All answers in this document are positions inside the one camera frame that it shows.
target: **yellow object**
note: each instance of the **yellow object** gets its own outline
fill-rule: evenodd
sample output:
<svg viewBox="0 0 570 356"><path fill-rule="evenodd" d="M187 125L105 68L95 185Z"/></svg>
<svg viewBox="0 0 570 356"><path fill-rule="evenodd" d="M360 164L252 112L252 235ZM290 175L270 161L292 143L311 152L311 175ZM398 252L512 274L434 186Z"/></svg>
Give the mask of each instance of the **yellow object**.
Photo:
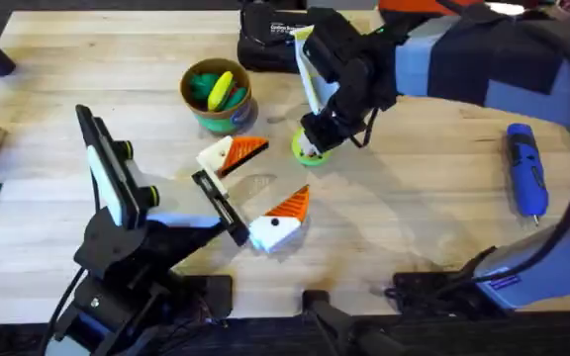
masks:
<svg viewBox="0 0 570 356"><path fill-rule="evenodd" d="M225 72L217 79L217 83L215 83L213 90L208 95L209 112L217 111L217 109L226 104L233 85L233 74L230 71Z"/></svg>

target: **orange toy piece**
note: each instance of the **orange toy piece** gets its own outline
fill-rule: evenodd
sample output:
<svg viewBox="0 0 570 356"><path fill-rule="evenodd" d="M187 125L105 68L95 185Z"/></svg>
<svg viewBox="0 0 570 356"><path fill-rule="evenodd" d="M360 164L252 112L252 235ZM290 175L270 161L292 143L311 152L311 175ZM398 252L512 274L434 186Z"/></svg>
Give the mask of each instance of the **orange toy piece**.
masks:
<svg viewBox="0 0 570 356"><path fill-rule="evenodd" d="M309 185L306 185L265 215L267 217L296 218L302 223L307 215L308 206Z"/></svg>
<svg viewBox="0 0 570 356"><path fill-rule="evenodd" d="M234 137L226 160L221 168L217 170L217 175L220 178L227 176L237 167L267 148L268 144L268 140L263 137Z"/></svg>

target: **black case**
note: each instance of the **black case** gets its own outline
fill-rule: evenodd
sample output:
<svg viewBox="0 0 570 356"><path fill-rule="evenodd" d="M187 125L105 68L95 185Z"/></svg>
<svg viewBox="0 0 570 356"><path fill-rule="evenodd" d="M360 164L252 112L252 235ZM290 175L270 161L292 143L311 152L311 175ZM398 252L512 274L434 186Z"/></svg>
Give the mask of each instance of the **black case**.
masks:
<svg viewBox="0 0 570 356"><path fill-rule="evenodd" d="M247 4L245 32L264 43L282 39L293 29L314 25L333 9L310 8L307 13L276 11L268 4ZM241 32L237 44L238 62L248 70L298 73L292 41L261 45Z"/></svg>

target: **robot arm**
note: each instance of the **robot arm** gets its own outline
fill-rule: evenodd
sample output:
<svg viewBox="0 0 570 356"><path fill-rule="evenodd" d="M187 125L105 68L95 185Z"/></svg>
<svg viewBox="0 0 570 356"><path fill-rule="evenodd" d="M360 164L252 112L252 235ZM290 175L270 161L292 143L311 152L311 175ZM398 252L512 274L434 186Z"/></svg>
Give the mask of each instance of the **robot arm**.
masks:
<svg viewBox="0 0 570 356"><path fill-rule="evenodd" d="M303 117L301 154L322 154L348 138L366 145L377 111L394 105L400 93L473 103L570 127L570 45L555 46L570 43L570 23L517 23L483 5L462 15L407 18L364 36L339 14L316 24L304 53L339 89L318 115ZM361 132L363 142L354 137ZM570 295L570 203L556 226L484 251L459 272L401 273L394 285L388 295L402 312L472 318Z"/></svg>
<svg viewBox="0 0 570 356"><path fill-rule="evenodd" d="M406 17L364 36L338 13L316 24L304 53L339 88L322 112L301 120L306 153L324 153L364 132L370 127L366 116L392 107L399 94L461 101L570 128L570 65L562 53L510 21L499 23L500 16L478 16L487 20ZM570 42L570 22L524 22Z"/></svg>

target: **sticker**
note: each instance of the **sticker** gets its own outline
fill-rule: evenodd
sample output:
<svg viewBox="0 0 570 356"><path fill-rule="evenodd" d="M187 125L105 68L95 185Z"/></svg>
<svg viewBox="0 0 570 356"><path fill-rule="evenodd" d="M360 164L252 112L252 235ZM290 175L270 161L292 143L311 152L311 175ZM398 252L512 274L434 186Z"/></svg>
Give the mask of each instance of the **sticker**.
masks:
<svg viewBox="0 0 570 356"><path fill-rule="evenodd" d="M502 267L502 268L499 268L499 269L495 270L494 272L490 273L490 275L502 273L502 272L507 272L509 270L510 269L508 267ZM490 287L492 287L493 290L498 291L498 290L501 290L503 288L514 285L520 281L521 281L521 277L519 277L519 275L514 275L514 276L506 277L503 279L498 279L496 281L490 281L490 282L488 282L488 284L490 285Z"/></svg>

